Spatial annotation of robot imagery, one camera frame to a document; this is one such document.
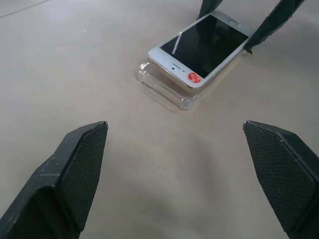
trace red sticker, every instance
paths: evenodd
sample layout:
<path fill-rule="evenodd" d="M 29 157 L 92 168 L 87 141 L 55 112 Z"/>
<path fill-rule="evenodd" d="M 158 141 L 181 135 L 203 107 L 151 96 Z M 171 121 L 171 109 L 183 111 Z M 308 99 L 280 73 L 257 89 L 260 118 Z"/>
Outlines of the red sticker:
<path fill-rule="evenodd" d="M 188 75 L 188 78 L 190 81 L 194 82 L 194 83 L 199 83 L 201 81 L 201 77 L 199 75 L 197 75 L 196 73 L 190 73 Z"/>

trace gray floor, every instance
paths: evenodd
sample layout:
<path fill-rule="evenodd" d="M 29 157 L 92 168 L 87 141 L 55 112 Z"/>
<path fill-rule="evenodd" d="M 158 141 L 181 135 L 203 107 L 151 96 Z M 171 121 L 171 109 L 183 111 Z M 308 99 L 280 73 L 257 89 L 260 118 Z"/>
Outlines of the gray floor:
<path fill-rule="evenodd" d="M 241 125 L 294 131 L 319 154 L 318 1 L 307 0 L 190 112 L 151 98 L 135 70 L 196 19 L 200 0 L 40 2 L 0 1 L 0 215 L 67 132 L 107 120 L 82 239 L 287 238 Z M 224 0 L 219 9 L 256 29 L 276 3 Z"/>

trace phone screen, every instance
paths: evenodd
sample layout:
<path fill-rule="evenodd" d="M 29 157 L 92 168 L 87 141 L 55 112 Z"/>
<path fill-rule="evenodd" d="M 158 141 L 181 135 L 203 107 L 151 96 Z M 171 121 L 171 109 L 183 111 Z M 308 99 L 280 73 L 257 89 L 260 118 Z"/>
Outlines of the phone screen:
<path fill-rule="evenodd" d="M 205 78 L 247 38 L 210 15 L 161 49 Z"/>

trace transparent plastic box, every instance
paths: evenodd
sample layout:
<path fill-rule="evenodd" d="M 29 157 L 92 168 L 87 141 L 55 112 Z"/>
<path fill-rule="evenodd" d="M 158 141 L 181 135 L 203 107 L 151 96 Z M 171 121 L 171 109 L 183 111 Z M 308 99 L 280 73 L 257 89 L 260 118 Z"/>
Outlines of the transparent plastic box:
<path fill-rule="evenodd" d="M 150 90 L 155 91 L 161 95 L 163 101 L 167 100 L 176 105 L 181 110 L 190 110 L 198 105 L 200 100 L 206 95 L 211 94 L 214 86 L 222 80 L 227 73 L 237 64 L 246 51 L 241 51 L 228 65 L 226 65 L 217 76 L 215 76 L 207 85 L 205 85 L 198 92 L 190 93 L 170 78 L 165 76 L 161 69 L 151 63 L 149 60 L 141 63 L 137 70 L 137 80 L 142 82 Z"/>

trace smartphone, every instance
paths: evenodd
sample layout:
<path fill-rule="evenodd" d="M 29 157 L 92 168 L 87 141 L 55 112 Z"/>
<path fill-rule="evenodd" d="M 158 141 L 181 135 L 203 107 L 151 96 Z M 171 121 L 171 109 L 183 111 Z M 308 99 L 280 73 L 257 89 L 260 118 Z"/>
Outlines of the smartphone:
<path fill-rule="evenodd" d="M 245 25 L 213 11 L 149 51 L 149 59 L 189 92 L 200 90 L 238 55 L 252 35 Z"/>

